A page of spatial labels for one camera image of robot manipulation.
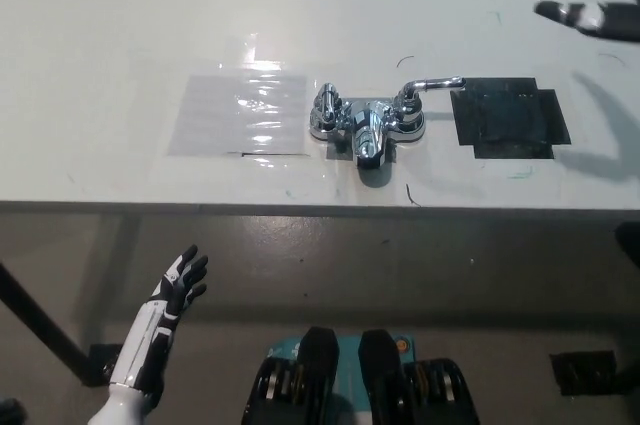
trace hand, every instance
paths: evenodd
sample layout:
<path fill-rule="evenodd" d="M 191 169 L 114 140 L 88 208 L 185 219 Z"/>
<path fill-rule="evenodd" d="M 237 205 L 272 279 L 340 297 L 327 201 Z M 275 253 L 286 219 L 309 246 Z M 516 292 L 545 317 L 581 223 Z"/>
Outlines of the hand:
<path fill-rule="evenodd" d="M 165 272 L 149 302 L 166 303 L 151 338 L 149 351 L 136 381 L 136 388 L 149 397 L 149 406 L 155 408 L 164 389 L 163 374 L 173 345 L 174 334 L 182 313 L 202 295 L 207 286 L 198 284 L 207 274 L 209 259 L 203 255 L 193 263 L 198 247 L 191 245 Z"/>
<path fill-rule="evenodd" d="M 167 302 L 164 318 L 175 321 L 175 325 L 177 325 L 182 312 L 207 290 L 205 284 L 196 284 L 207 274 L 206 265 L 209 258 L 203 255 L 195 262 L 189 263 L 197 253 L 198 247 L 191 245 L 187 251 L 180 255 L 165 272 L 162 280 L 149 297 L 149 301 Z"/>

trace chrome faucet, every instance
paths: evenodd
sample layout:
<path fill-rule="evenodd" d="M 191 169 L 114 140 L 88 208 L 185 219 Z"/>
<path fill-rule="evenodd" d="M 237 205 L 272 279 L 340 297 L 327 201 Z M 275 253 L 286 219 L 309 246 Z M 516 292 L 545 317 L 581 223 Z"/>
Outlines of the chrome faucet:
<path fill-rule="evenodd" d="M 387 140 L 414 142 L 424 135 L 419 92 L 463 88 L 465 83 L 462 77 L 415 80 L 391 98 L 341 98 L 333 84 L 325 83 L 313 101 L 309 130 L 325 141 L 347 142 L 350 137 L 356 166 L 379 168 Z"/>

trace gray floor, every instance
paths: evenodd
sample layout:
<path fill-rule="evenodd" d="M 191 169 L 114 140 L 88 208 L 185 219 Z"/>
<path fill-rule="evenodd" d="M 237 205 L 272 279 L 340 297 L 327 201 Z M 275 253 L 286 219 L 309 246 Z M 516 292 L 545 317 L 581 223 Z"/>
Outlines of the gray floor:
<path fill-rule="evenodd" d="M 211 257 L 209 292 L 180 325 L 151 424 L 238 423 L 273 342 L 311 324 L 410 332 L 420 358 L 458 362 L 484 424 L 640 423 L 634 397 L 560 397 L 548 355 L 638 355 L 640 270 L 615 223 L 0 215 L 2 259 L 79 343 L 118 342 L 174 256 Z M 0 307 L 0 393 L 31 423 L 80 424 L 87 390 Z"/>

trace robotic hand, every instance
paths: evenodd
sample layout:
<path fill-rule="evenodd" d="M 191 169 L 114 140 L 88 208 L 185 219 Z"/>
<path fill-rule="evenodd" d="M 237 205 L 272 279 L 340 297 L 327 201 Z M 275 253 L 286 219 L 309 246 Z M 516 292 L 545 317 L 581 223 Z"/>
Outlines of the robotic hand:
<path fill-rule="evenodd" d="M 89 425 L 141 425 L 160 401 L 173 335 L 184 311 L 207 286 L 207 256 L 192 245 L 166 271 L 140 307 L 109 382 L 107 403 Z"/>

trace robot finger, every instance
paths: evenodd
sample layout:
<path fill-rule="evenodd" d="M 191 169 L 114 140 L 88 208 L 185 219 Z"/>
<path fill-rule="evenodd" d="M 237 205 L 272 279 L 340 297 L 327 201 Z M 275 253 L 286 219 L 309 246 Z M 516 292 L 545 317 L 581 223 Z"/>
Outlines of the robot finger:
<path fill-rule="evenodd" d="M 182 283 L 186 286 L 189 286 L 202 280 L 202 277 L 204 277 L 204 275 L 202 276 L 200 275 L 202 272 L 204 272 L 206 275 L 207 269 L 205 267 L 207 266 L 208 262 L 209 262 L 209 257 L 207 257 L 206 255 L 203 255 L 194 263 L 189 264 L 186 271 L 184 272 L 184 275 L 182 276 Z"/>
<path fill-rule="evenodd" d="M 176 258 L 167 273 L 165 274 L 172 282 L 174 282 L 184 271 L 184 267 L 189 263 L 198 253 L 198 247 L 191 245 L 182 255 Z"/>

